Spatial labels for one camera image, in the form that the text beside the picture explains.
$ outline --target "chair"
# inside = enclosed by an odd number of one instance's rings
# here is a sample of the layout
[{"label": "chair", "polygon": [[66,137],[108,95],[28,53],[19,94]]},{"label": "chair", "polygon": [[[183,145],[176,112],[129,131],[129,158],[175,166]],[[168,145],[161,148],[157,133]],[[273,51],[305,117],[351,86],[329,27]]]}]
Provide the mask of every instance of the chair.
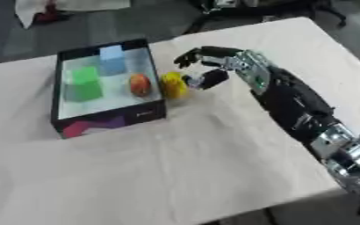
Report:
[{"label": "chair", "polygon": [[240,4],[236,8],[217,8],[214,6],[214,0],[188,0],[190,4],[202,11],[203,15],[192,23],[184,32],[197,33],[202,29],[204,24],[214,18],[250,18],[263,17],[271,15],[283,15],[295,11],[305,11],[308,17],[315,19],[316,11],[325,11],[337,16],[340,19],[338,27],[347,25],[347,18],[333,6],[332,0],[290,0],[273,5],[264,5],[249,7]]}]

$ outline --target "light blue cube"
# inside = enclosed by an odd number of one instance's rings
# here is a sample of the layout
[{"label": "light blue cube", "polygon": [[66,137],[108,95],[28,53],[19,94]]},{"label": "light blue cube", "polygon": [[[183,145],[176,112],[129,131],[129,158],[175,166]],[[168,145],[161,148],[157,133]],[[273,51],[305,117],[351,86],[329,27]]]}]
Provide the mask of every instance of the light blue cube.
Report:
[{"label": "light blue cube", "polygon": [[102,76],[113,76],[126,73],[126,61],[121,46],[101,47],[99,60]]}]

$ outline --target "cube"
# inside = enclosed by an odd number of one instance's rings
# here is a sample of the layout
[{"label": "cube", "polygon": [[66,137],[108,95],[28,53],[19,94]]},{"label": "cube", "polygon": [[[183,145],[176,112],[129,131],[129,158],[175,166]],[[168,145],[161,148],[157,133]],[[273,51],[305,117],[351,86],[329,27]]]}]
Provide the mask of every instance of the cube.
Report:
[{"label": "cube", "polygon": [[103,96],[96,67],[73,70],[70,83],[66,85],[66,100],[83,102]]},{"label": "cube", "polygon": [[99,49],[101,76],[126,73],[126,61],[121,46],[101,47]]}]

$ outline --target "green cube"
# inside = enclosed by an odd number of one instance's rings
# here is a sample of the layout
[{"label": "green cube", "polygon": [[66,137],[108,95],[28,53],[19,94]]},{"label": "green cube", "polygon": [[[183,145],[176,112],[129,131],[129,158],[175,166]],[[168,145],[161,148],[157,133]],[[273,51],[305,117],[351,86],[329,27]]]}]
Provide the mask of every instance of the green cube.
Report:
[{"label": "green cube", "polygon": [[72,71],[72,98],[75,101],[88,101],[103,96],[97,68],[85,67]]}]

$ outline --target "white object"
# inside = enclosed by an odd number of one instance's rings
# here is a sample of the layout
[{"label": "white object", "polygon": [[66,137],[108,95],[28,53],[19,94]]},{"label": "white object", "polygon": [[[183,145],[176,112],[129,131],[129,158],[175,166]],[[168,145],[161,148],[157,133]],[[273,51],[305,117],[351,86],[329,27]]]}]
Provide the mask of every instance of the white object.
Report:
[{"label": "white object", "polygon": [[[131,6],[130,0],[55,0],[58,10],[102,11],[116,10]],[[47,0],[16,0],[15,12],[25,28],[32,24],[38,12],[44,12]]]},{"label": "white object", "polygon": [[[200,46],[263,52],[360,134],[360,61],[311,20],[155,43],[159,73]],[[48,119],[54,65],[0,64],[0,225],[197,224],[340,190],[237,76],[170,107],[167,120],[59,140]]]}]

